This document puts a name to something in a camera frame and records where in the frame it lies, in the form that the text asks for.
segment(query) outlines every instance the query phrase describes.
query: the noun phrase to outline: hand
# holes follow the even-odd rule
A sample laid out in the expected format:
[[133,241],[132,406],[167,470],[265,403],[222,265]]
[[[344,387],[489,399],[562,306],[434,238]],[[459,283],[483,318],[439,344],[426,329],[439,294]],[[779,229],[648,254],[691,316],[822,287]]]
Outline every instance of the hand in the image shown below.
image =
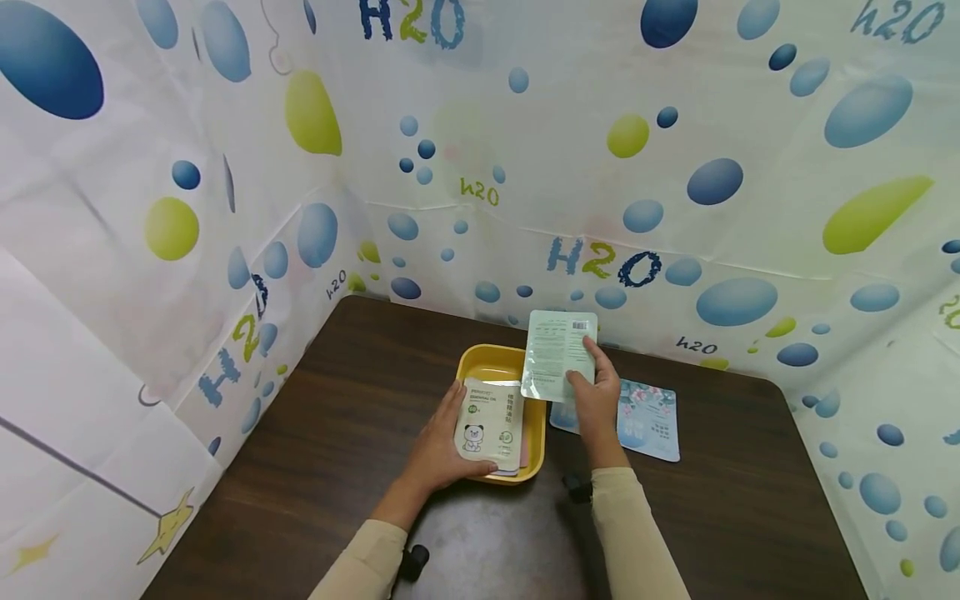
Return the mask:
[[616,411],[620,400],[620,377],[597,343],[584,336],[584,348],[596,363],[593,385],[578,372],[566,372],[577,401],[580,437],[587,447],[591,468],[629,467],[627,454],[616,437]]

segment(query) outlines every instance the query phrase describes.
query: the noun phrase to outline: brown table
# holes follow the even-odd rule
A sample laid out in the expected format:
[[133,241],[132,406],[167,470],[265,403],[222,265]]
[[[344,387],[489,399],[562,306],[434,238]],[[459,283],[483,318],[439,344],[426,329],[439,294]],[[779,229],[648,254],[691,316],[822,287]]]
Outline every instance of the brown table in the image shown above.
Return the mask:
[[[526,333],[377,300],[342,300],[147,590],[147,599],[304,600],[367,518],[463,351]],[[865,598],[772,383],[610,350],[628,379],[676,390],[682,460],[628,452],[698,599]],[[580,438],[548,428],[540,474],[436,494],[412,542],[430,563],[394,598],[609,597]]]

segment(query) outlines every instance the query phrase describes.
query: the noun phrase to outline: yellow tray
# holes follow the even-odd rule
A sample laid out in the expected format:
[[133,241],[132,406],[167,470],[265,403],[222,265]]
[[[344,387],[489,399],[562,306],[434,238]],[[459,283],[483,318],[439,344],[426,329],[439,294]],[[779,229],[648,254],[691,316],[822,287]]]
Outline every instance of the yellow tray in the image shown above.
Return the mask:
[[[476,377],[485,381],[519,381],[523,375],[523,350],[493,344],[480,344],[467,348],[460,357],[457,379]],[[528,444],[527,466],[516,477],[486,475],[474,477],[476,481],[497,486],[521,484],[540,471],[543,466],[543,449],[546,445],[546,402],[526,398],[523,401],[523,443]]]

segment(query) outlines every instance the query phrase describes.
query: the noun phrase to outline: blue bubble print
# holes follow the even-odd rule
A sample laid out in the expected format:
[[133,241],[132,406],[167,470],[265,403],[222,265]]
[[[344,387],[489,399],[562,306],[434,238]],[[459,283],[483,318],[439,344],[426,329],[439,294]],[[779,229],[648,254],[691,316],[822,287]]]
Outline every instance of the blue bubble print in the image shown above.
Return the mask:
[[390,282],[390,289],[405,300],[416,300],[420,297],[420,287],[413,279],[397,277]]
[[480,281],[477,283],[476,288],[473,289],[473,294],[488,304],[493,304],[497,300],[500,300],[500,288],[496,287],[496,285],[490,281]]
[[177,45],[180,29],[177,16],[167,0],[136,0],[136,11],[154,44],[164,50]]
[[287,247],[283,242],[271,242],[263,253],[263,270],[267,276],[280,279],[287,274]]
[[900,509],[900,490],[886,475],[868,473],[860,480],[860,497],[867,508],[880,515],[892,515]]
[[663,276],[666,277],[668,283],[688,286],[696,283],[703,272],[704,270],[697,259],[688,256],[667,267]]
[[259,397],[253,399],[250,409],[247,410],[247,415],[243,418],[243,422],[240,423],[240,433],[247,435],[253,431],[256,421],[260,419],[260,408],[262,405]]
[[437,145],[433,143],[432,140],[422,139],[419,144],[417,144],[417,154],[420,155],[420,158],[427,160],[432,158],[434,154],[437,153]]
[[774,53],[770,55],[770,61],[767,63],[771,71],[782,71],[790,66],[793,59],[797,57],[797,46],[793,44],[783,44]]
[[830,59],[808,60],[794,71],[790,78],[790,93],[798,98],[809,96],[817,91],[830,72]]
[[900,290],[889,283],[871,283],[853,292],[850,304],[865,313],[875,313],[892,308],[900,301]]
[[37,108],[64,119],[87,119],[104,105],[104,80],[90,49],[29,2],[0,2],[0,73]]
[[433,180],[433,170],[430,167],[421,167],[417,170],[417,182],[426,185]]
[[250,269],[247,268],[247,259],[243,251],[237,246],[230,252],[227,260],[227,282],[234,290],[239,290],[250,281]]
[[777,304],[777,288],[756,277],[715,283],[697,299],[697,314],[705,322],[736,327],[762,318]]
[[836,458],[840,455],[840,452],[837,450],[837,446],[831,444],[830,442],[822,442],[820,444],[820,453],[827,458]]
[[206,3],[200,15],[204,46],[213,68],[239,84],[250,76],[250,45],[243,26],[223,0]]
[[669,48],[686,36],[697,17],[697,0],[647,0],[640,13],[640,36],[648,46]]
[[824,396],[817,406],[813,409],[813,412],[817,414],[818,417],[822,419],[829,419],[837,414],[840,410],[840,393],[836,390],[831,390],[826,396]]
[[297,251],[303,264],[318,269],[333,255],[337,244],[337,215],[324,203],[310,204],[302,211],[297,231]]
[[805,342],[791,344],[777,352],[777,360],[788,367],[808,367],[817,362],[820,353]]
[[889,520],[886,524],[887,535],[890,536],[891,540],[894,541],[905,541],[906,540],[906,525],[897,521]]
[[780,16],[780,0],[750,0],[736,19],[736,32],[751,40],[766,34]]
[[900,75],[876,77],[855,87],[827,117],[824,137],[834,148],[855,148],[884,135],[913,102],[913,85]]
[[623,227],[633,233],[653,230],[663,219],[663,204],[656,200],[638,200],[623,211]]
[[593,299],[607,310],[615,310],[627,303],[627,293],[621,288],[608,285],[597,290]]
[[947,502],[937,495],[929,495],[924,498],[924,510],[934,518],[943,518],[947,516]]
[[189,160],[178,160],[171,169],[174,183],[182,189],[193,189],[200,185],[200,169]]
[[405,212],[395,212],[387,217],[387,227],[396,237],[408,242],[417,239],[417,235],[420,234],[417,222]]
[[686,195],[703,206],[729,200],[743,183],[743,169],[732,158],[716,158],[697,169],[686,184]]
[[657,114],[657,126],[661,129],[669,129],[677,123],[680,114],[674,107],[662,108]]
[[407,116],[400,119],[400,132],[406,135],[407,137],[413,137],[417,134],[417,130],[420,128],[420,123],[417,122],[417,117],[408,114]]
[[510,89],[514,94],[522,94],[527,91],[527,87],[530,86],[530,76],[527,75],[527,72],[522,67],[515,66],[510,70],[507,83],[510,85]]

